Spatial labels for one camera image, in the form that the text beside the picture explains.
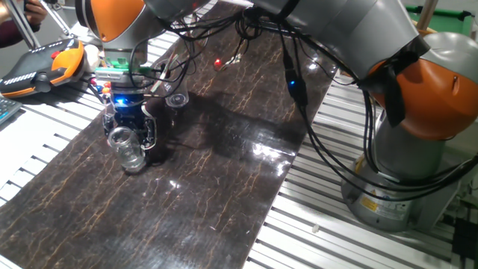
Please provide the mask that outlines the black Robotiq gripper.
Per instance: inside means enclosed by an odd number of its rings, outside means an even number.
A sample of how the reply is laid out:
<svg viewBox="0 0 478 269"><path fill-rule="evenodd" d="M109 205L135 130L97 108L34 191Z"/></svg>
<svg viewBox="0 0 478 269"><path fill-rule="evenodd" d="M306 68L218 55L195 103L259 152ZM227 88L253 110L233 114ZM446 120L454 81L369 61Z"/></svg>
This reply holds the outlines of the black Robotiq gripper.
<svg viewBox="0 0 478 269"><path fill-rule="evenodd" d="M145 102L145 90L134 87L111 88L113 108L106 108L102 114L102 125L105 137L108 137L114 127L144 129L141 149L149 151L156 146L156 119L147 111L142 110Z"/></svg>

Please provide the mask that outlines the person hand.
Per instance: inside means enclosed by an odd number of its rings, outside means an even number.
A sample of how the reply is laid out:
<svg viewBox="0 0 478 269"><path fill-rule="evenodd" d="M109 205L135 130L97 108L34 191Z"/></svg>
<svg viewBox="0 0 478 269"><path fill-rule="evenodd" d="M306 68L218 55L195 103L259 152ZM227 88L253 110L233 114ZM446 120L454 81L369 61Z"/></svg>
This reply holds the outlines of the person hand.
<svg viewBox="0 0 478 269"><path fill-rule="evenodd" d="M31 25L40 25L48 12L39 0L24 0L25 15Z"/></svg>

